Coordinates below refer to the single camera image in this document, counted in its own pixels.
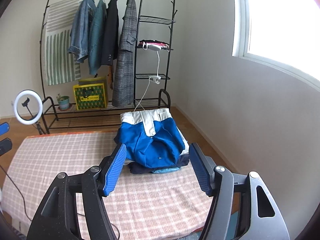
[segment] potted plant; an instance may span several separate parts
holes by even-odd
[[[57,100],[60,110],[67,110],[70,108],[69,96],[60,96],[60,94],[58,94]]]

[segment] blue and white garment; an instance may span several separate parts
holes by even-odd
[[[120,117],[115,142],[126,145],[127,160],[147,168],[167,168],[175,166],[180,155],[188,154],[188,143],[169,109],[128,112]]]

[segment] white window frame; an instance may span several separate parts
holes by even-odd
[[[287,73],[320,91],[320,81],[309,74],[276,60],[248,53],[250,40],[250,15],[248,0],[235,0],[235,35],[232,55],[251,60]]]

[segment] plaid tablecloth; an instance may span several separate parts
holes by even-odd
[[[26,200],[33,217],[49,185],[59,172],[83,173],[110,155],[116,132],[81,132],[26,138],[15,154],[8,174]],[[6,178],[3,209],[30,225],[17,189]],[[204,225],[211,198],[201,191],[191,164],[165,174],[131,174],[124,166],[115,190],[103,198],[110,222],[120,239],[152,240],[188,235]],[[77,208],[84,214],[82,196]],[[83,239],[90,239],[85,217],[79,216]]]

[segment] window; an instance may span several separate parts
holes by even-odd
[[[233,55],[285,71],[320,90],[320,8],[314,0],[235,0]]]

